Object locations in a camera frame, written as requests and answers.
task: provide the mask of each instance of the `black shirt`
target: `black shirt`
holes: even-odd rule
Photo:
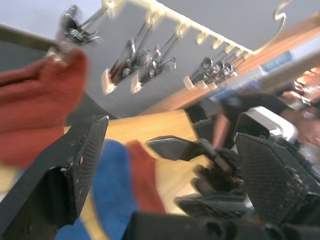
[[[233,95],[222,99],[220,104],[222,106],[223,113],[231,122],[224,144],[225,148],[231,148],[234,145],[233,133],[241,113],[248,111],[250,108],[262,106],[271,112],[280,115],[280,113],[289,108],[287,104],[276,96],[264,93]]]

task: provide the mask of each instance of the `red towel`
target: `red towel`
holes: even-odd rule
[[[151,157],[137,140],[125,146],[130,154],[133,194],[140,210],[165,213],[166,210],[156,186],[156,159]]]
[[[86,56],[63,67],[51,59],[0,73],[0,161],[28,167],[64,134],[65,121],[78,105],[86,78]]]

